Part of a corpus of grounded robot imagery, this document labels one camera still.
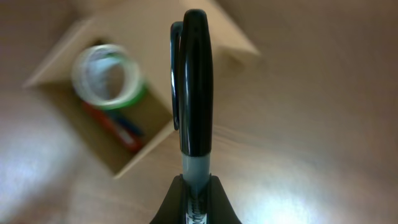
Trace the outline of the brown cardboard box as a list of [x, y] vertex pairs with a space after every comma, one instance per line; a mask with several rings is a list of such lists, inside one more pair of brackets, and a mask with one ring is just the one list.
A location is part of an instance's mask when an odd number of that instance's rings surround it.
[[[189, 9], [205, 11], [210, 28], [215, 76], [236, 75], [239, 62], [249, 66], [260, 52], [229, 15], [214, 1], [123, 1], [94, 16], [74, 23], [57, 42], [34, 74], [26, 81], [53, 99], [68, 119], [89, 137], [91, 150], [114, 174], [122, 177], [174, 130], [170, 84], [170, 27]], [[123, 109], [124, 115], [144, 130], [144, 147], [129, 152], [108, 136], [81, 108], [73, 91], [75, 60], [97, 42], [120, 46], [135, 63], [126, 78], [133, 91], [142, 80], [146, 89], [138, 104]]]

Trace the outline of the black white marker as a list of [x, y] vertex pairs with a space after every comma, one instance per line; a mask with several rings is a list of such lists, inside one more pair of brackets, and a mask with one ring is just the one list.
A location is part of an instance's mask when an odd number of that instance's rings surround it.
[[182, 153], [182, 223], [208, 223], [213, 61], [206, 13], [189, 9], [170, 28], [174, 128]]

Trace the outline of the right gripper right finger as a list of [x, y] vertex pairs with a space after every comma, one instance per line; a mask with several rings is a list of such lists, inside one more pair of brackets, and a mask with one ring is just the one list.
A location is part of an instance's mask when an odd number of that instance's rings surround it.
[[206, 186], [207, 224], [241, 224], [220, 179], [211, 175]]

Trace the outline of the blue pen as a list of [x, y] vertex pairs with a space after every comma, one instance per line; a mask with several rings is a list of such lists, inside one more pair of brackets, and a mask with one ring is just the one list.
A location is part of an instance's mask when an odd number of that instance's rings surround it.
[[142, 131], [141, 128], [139, 128], [137, 125], [135, 125], [132, 121], [127, 119], [123, 114], [121, 114], [117, 110], [108, 110], [106, 112], [108, 116], [110, 116], [112, 119], [115, 120], [118, 124], [120, 124], [122, 127], [126, 128], [128, 131], [132, 132], [136, 136], [143, 136], [144, 132]]

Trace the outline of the orange utility knife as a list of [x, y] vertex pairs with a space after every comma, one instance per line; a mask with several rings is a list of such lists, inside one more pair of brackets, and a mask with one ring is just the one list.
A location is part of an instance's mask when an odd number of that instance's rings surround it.
[[107, 132], [117, 139], [126, 149], [132, 152], [138, 152], [142, 149], [143, 143], [140, 136], [136, 136], [120, 124], [115, 122], [110, 116], [106, 114], [107, 111], [96, 109], [94, 106], [86, 102], [81, 103], [82, 108], [88, 113], [96, 122], [98, 122]]

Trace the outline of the white tape roll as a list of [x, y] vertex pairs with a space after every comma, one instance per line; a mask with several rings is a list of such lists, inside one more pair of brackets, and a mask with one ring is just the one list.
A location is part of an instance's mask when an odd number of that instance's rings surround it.
[[112, 66], [112, 62], [105, 59], [110, 53], [122, 53], [133, 59], [120, 45], [94, 45], [77, 56], [71, 71], [71, 81], [77, 95], [83, 101], [102, 110], [106, 110], [101, 107], [104, 101], [113, 98], [110, 97], [109, 89], [106, 87], [106, 79], [110, 77], [109, 71], [115, 67]]

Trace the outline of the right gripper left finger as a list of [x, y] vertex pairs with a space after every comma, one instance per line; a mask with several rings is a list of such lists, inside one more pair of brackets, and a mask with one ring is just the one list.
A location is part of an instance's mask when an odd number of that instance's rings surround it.
[[150, 224], [186, 224], [185, 214], [185, 183], [180, 174], [174, 177]]

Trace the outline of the green tape roll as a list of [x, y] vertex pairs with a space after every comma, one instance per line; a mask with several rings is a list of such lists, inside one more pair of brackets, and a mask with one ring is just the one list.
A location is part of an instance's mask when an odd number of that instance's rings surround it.
[[146, 92], [146, 81], [138, 63], [122, 53], [107, 54], [105, 59], [112, 62], [112, 66], [121, 66], [123, 82], [119, 93], [105, 100], [101, 107], [113, 110], [137, 103]]

